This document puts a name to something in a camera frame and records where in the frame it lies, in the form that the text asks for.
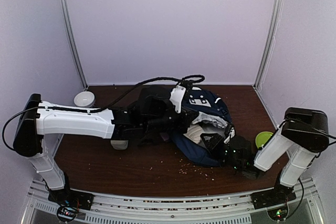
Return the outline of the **navy blue backpack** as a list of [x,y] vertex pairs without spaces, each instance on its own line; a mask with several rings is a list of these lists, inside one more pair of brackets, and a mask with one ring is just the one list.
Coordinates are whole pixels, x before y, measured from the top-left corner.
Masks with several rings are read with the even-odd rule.
[[235,128],[221,97],[200,87],[192,87],[182,101],[183,107],[198,113],[186,133],[169,131],[176,147],[194,164],[221,167],[226,163],[229,141]]

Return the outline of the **beige ribbed pencil case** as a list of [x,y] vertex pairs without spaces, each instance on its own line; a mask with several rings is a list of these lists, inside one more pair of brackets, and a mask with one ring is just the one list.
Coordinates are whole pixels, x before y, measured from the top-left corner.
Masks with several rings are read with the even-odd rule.
[[204,145],[201,138],[202,134],[208,134],[199,124],[191,125],[185,134],[183,134],[187,139],[191,140],[197,145]]

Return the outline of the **beige glasses case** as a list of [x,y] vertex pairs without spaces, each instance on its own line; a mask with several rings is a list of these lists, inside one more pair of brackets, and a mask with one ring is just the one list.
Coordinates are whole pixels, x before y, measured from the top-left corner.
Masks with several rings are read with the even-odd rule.
[[123,151],[128,148],[129,141],[128,140],[111,140],[111,146],[118,151]]

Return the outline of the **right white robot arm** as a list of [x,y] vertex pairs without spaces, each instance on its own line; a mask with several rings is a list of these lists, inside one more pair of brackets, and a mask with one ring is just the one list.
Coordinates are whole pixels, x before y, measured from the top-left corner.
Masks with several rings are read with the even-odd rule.
[[257,153],[253,153],[251,142],[237,135],[230,124],[220,128],[213,122],[200,123],[194,125],[191,133],[191,139],[209,151],[211,157],[251,179],[257,179],[284,153],[290,152],[274,187],[251,195],[256,209],[294,200],[294,185],[313,160],[329,147],[330,137],[328,117],[323,111],[294,107],[285,111],[283,121]]

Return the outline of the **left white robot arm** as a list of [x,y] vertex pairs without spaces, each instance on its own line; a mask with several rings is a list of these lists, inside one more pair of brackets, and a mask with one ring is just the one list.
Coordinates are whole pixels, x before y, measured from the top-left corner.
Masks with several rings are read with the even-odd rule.
[[139,99],[126,108],[62,107],[42,101],[32,94],[19,121],[13,149],[30,159],[36,172],[44,179],[49,199],[63,206],[74,206],[93,199],[92,194],[80,196],[70,189],[68,176],[47,153],[43,138],[48,134],[70,134],[100,137],[122,142],[141,139],[153,132],[187,131],[198,113],[182,106],[186,88],[172,91],[159,86],[141,90]]

